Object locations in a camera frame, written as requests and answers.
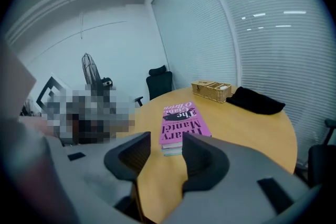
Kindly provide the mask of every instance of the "ceiling light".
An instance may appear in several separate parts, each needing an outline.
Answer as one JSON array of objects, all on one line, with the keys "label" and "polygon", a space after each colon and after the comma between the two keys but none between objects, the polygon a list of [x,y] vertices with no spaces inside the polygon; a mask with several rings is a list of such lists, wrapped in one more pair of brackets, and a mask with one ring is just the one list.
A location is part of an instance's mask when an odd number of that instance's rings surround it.
[{"label": "ceiling light", "polygon": [[284,12],[284,14],[306,14],[307,12],[303,10],[290,10],[288,12]]},{"label": "ceiling light", "polygon": [[254,17],[265,16],[265,15],[266,15],[266,13],[253,14]]}]

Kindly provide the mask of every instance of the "table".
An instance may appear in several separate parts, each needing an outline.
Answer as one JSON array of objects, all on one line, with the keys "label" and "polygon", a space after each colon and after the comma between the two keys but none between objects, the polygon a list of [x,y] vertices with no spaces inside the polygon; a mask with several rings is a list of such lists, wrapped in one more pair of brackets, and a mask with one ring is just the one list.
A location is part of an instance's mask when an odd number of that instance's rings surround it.
[{"label": "table", "polygon": [[184,159],[182,155],[164,157],[159,136],[163,108],[188,101],[196,104],[214,138],[254,148],[293,173],[297,141],[284,111],[260,115],[197,96],[191,87],[175,90],[143,105],[135,115],[135,126],[128,133],[151,132],[151,155],[138,177],[140,201],[146,217],[159,223],[182,200],[182,185],[187,180]]}]

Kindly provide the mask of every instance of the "pixelated area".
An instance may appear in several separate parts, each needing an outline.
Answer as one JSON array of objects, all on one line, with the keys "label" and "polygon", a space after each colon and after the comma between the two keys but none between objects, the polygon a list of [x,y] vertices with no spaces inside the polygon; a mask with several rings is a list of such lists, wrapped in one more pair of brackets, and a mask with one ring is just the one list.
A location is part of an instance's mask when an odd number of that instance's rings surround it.
[{"label": "pixelated area", "polygon": [[104,143],[134,126],[134,100],[112,89],[62,89],[44,105],[42,116],[65,144]]}]

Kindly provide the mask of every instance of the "window blinds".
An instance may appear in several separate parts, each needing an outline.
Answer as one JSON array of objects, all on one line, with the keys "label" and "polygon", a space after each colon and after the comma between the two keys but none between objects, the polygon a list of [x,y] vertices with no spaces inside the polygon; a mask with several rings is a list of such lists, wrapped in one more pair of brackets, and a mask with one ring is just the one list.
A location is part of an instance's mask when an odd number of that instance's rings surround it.
[{"label": "window blinds", "polygon": [[237,83],[233,39],[219,0],[154,0],[174,86],[199,79]]},{"label": "window blinds", "polygon": [[225,0],[237,33],[242,86],[286,103],[298,163],[336,119],[336,42],[322,0]]}]

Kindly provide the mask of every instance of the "black office chair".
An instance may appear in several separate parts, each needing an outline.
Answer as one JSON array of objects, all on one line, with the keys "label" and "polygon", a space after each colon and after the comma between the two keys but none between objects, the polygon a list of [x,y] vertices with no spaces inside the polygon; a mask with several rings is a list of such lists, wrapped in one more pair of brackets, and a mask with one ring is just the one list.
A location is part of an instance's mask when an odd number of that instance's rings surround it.
[{"label": "black office chair", "polygon": [[146,78],[149,90],[149,100],[172,91],[173,74],[166,66],[149,70],[150,77]]},{"label": "black office chair", "polygon": [[[315,145],[309,149],[308,168],[306,167],[296,167],[295,168],[295,174],[298,177],[300,177],[301,180],[306,182],[307,185],[311,187],[315,185],[314,182],[317,180],[317,178],[323,177],[322,171],[325,169],[324,160],[326,160],[326,154],[327,154],[326,151],[328,150],[327,148],[330,148],[330,147],[327,147],[327,145],[330,141],[333,131],[336,128],[336,121],[334,120],[326,119],[324,123],[326,127],[329,128],[329,132],[321,145]],[[324,163],[323,168],[322,166],[320,167],[319,162]]]}]

